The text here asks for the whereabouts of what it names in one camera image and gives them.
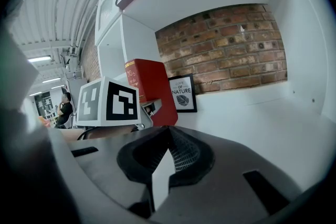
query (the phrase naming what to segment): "framed picture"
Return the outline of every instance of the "framed picture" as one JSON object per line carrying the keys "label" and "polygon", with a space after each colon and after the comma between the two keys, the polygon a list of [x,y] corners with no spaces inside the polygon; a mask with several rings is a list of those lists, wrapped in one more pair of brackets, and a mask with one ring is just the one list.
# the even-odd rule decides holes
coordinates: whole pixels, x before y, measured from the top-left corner
{"label": "framed picture", "polygon": [[168,78],[178,113],[197,112],[193,74]]}

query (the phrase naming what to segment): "person's arm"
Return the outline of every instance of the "person's arm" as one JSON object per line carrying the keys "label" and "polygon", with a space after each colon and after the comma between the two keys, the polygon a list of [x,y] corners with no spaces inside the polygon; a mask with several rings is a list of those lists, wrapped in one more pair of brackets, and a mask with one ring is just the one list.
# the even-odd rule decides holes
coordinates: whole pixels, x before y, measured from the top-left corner
{"label": "person's arm", "polygon": [[57,115],[59,115],[59,116],[63,115],[63,112],[61,111],[61,105],[62,105],[62,103],[60,103],[57,107]]}

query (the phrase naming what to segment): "black picture frame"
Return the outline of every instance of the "black picture frame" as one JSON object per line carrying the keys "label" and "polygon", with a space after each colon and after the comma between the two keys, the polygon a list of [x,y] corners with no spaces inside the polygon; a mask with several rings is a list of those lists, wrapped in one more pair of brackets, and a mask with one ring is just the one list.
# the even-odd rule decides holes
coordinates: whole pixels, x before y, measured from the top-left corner
{"label": "black picture frame", "polygon": [[175,79],[181,79],[181,78],[190,78],[190,85],[192,90],[192,96],[193,96],[193,105],[194,109],[176,109],[178,113],[195,113],[197,112],[197,104],[196,104],[196,95],[195,95],[195,84],[194,84],[194,77],[193,74],[186,74],[182,76],[174,76],[171,78],[168,78],[168,81],[175,80]]}

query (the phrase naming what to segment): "black hair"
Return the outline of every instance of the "black hair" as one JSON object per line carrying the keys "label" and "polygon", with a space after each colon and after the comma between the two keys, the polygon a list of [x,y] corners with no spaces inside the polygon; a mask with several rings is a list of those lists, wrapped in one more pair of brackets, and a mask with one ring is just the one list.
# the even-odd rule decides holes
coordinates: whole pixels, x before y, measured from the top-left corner
{"label": "black hair", "polygon": [[64,95],[67,96],[67,98],[68,98],[68,100],[70,102],[71,101],[71,94],[70,94],[70,92],[65,92]]}

